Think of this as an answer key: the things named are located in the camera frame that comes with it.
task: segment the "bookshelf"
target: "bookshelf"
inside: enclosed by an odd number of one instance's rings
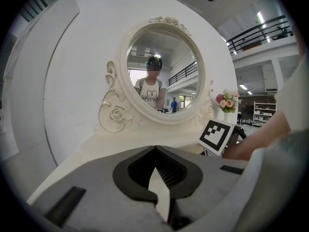
[[[254,102],[254,115],[252,126],[264,125],[276,112],[277,103]]]

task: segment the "flower vase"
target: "flower vase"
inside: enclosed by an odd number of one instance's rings
[[[232,121],[232,115],[233,115],[233,113],[224,113],[224,121],[225,122],[228,122],[228,123],[231,123],[231,121]]]

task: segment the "round mirror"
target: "round mirror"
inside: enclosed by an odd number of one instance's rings
[[[165,114],[180,112],[197,95],[198,63],[181,36],[166,28],[144,31],[130,47],[128,73],[137,95]]]

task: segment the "white t-shirt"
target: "white t-shirt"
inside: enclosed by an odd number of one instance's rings
[[[135,88],[140,89],[140,79],[135,83]],[[162,82],[160,89],[166,89],[166,84]],[[155,85],[148,85],[144,80],[143,86],[140,91],[140,97],[152,108],[156,109],[156,104],[159,97],[159,82],[156,81]]]

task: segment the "railing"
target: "railing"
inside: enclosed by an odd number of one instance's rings
[[[176,75],[172,76],[169,79],[169,86],[171,86],[174,83],[177,83],[179,80],[187,77],[188,75],[190,75],[194,72],[197,72],[197,63],[196,62],[189,64],[183,70],[179,71]]]
[[[230,50],[230,53],[237,54],[239,51],[245,51],[255,46],[261,45],[262,42],[266,40],[270,42],[271,39],[277,40],[277,39],[288,37],[288,34],[292,33],[290,26],[285,26],[282,28],[279,27],[279,25],[284,24],[284,23],[287,23],[287,21],[285,20],[285,15],[282,15],[282,16],[273,18],[271,20],[268,20],[262,24],[259,24],[233,37],[232,39],[226,41],[226,43],[229,43],[228,49]]]
[[[47,7],[45,0],[28,0],[20,10],[20,15],[28,22]]]

